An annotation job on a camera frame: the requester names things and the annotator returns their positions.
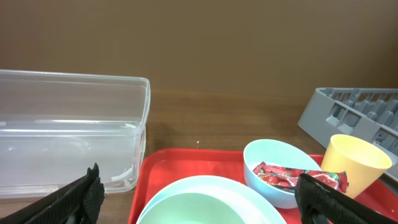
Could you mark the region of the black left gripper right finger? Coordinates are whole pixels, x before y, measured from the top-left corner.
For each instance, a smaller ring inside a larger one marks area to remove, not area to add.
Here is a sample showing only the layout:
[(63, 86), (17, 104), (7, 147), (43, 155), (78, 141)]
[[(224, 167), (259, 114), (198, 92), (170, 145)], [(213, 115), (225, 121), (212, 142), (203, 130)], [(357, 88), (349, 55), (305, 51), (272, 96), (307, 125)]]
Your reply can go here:
[(298, 178), (295, 200), (302, 224), (397, 224), (307, 174)]

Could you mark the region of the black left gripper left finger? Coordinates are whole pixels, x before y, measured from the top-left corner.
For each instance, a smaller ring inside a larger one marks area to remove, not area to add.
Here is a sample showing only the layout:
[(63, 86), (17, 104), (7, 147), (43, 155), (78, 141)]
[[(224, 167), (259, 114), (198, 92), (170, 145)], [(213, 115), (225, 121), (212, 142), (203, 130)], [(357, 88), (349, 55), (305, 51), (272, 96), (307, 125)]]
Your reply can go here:
[(104, 201), (97, 164), (86, 175), (4, 218), (1, 224), (96, 224)]

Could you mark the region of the red snack wrapper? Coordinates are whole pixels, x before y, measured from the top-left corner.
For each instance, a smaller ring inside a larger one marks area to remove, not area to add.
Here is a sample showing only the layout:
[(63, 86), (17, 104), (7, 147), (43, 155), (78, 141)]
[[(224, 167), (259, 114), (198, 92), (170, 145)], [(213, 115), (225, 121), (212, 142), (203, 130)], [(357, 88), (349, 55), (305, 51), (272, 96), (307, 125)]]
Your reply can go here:
[(346, 193), (349, 182), (346, 172), (324, 172), (319, 170), (293, 169), (288, 167), (267, 165), (261, 162), (253, 172), (265, 183), (285, 192), (294, 192), (300, 174), (307, 174), (329, 187)]

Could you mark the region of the yellow plastic cup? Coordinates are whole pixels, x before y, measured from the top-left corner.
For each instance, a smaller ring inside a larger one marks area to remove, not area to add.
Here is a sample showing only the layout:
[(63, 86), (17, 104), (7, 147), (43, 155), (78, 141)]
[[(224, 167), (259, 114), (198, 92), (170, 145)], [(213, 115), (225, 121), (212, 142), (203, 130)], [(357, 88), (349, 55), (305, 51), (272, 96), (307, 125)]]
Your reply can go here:
[(330, 138), (321, 169), (345, 172), (346, 195), (355, 198), (392, 167), (391, 158), (377, 146), (354, 136), (335, 134)]

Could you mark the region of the light blue bowl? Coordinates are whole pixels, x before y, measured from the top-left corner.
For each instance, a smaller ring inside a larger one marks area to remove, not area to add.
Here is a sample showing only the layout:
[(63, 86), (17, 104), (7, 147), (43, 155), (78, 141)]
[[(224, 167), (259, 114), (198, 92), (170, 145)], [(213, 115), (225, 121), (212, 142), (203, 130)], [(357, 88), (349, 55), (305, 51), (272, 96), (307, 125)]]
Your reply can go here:
[(297, 207), (295, 195), (277, 189), (261, 180), (253, 170), (261, 163), (294, 169), (320, 170), (320, 166), (305, 152), (288, 143), (273, 139), (250, 142), (243, 151), (246, 185), (262, 195), (276, 208)]

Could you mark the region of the mint green bowl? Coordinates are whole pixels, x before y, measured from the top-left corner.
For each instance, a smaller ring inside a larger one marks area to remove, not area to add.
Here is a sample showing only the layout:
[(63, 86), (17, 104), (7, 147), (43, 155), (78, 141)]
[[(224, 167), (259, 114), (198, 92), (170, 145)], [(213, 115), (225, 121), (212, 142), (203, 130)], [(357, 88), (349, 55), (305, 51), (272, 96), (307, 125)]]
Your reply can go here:
[(200, 193), (182, 193), (156, 202), (137, 224), (243, 224), (223, 201)]

